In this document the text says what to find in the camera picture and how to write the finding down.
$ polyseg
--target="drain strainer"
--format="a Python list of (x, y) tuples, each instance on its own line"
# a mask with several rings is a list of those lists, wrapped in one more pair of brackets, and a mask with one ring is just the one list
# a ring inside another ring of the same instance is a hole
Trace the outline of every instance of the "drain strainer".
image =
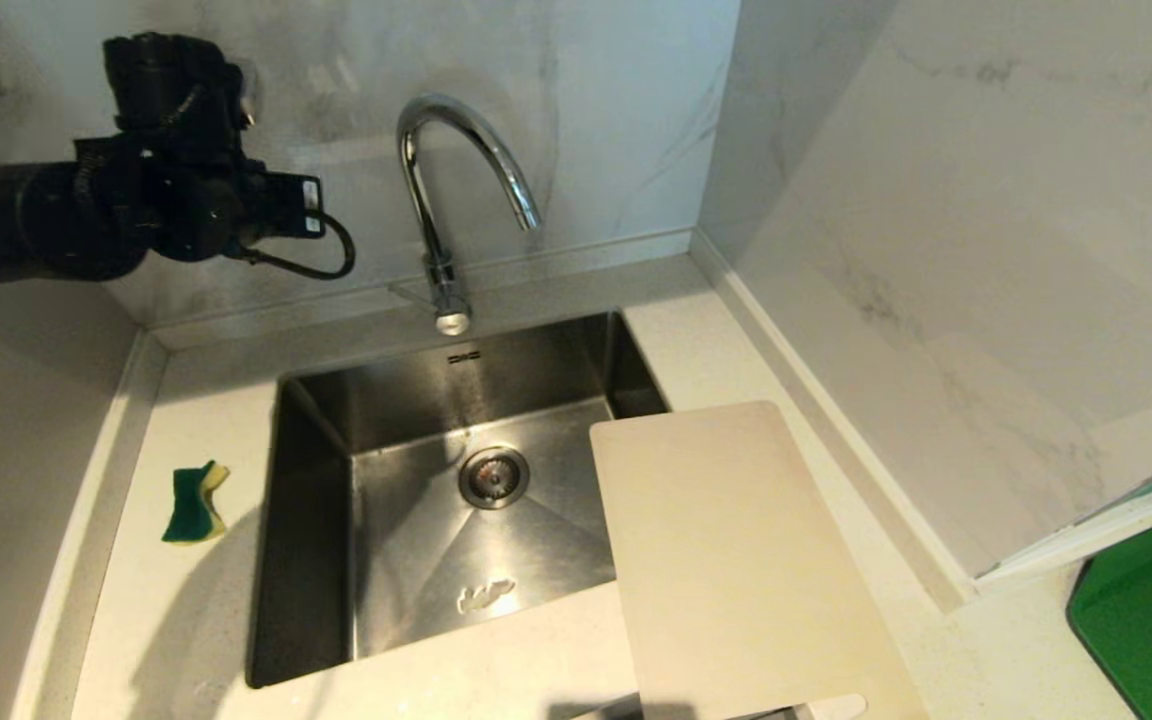
[(461, 495), (484, 510), (499, 510), (526, 491), (531, 471), (511, 447), (476, 452), (461, 468)]

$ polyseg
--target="faucet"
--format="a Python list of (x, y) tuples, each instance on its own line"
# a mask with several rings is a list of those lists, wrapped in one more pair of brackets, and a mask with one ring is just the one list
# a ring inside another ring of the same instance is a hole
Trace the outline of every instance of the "faucet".
[(438, 332), (456, 336), (470, 329), (471, 309), (456, 278), (452, 253), (438, 237), (438, 228), (426, 200), (425, 182), (420, 179), (420, 166), (417, 162), (420, 150), (417, 137), (420, 128), (431, 120), (440, 120), (458, 129), (479, 149), (500, 179), (500, 187), (508, 196), (513, 214), (518, 219), (518, 227), (529, 232), (540, 227), (541, 219), (540, 210), (531, 197), (531, 188), (526, 187), (526, 179), (522, 177), (522, 169), (483, 115), (447, 94), (422, 94), (407, 104), (397, 118), (397, 156), (402, 159), (407, 191), (411, 194), (412, 205), (416, 206), (416, 222), (420, 223), (420, 234), (425, 237), (425, 274), (433, 295), (434, 325)]

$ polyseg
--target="green sponge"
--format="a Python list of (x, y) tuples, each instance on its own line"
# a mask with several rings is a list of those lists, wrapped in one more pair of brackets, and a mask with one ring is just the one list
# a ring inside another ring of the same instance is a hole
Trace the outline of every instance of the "green sponge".
[(229, 477), (229, 468), (214, 460), (202, 468), (184, 468), (172, 473), (175, 507), (162, 541), (194, 544), (225, 532), (223, 520), (211, 506), (211, 492)]

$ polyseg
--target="white countertop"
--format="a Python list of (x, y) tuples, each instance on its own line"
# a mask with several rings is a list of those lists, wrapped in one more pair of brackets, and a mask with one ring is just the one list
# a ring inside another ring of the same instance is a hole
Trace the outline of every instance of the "white countertop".
[[(1073, 570), (950, 615), (937, 608), (685, 256), (476, 293), (473, 302), (475, 334), (621, 306), (676, 410), (776, 402), (932, 717), (1132, 717), (1064, 623)], [(634, 692), (616, 583), (259, 691), (243, 682), (278, 378), (435, 343), (429, 317), (402, 309), (172, 357), (73, 717), (548, 720)], [(233, 470), (214, 497), (228, 532), (191, 547), (159, 541), (172, 470), (210, 458)]]

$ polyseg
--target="white cutting board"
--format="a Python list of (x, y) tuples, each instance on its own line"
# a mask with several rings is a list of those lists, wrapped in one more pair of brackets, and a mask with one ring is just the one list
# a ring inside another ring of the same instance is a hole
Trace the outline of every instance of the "white cutting board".
[(861, 694), (927, 717), (771, 402), (590, 430), (647, 720)]

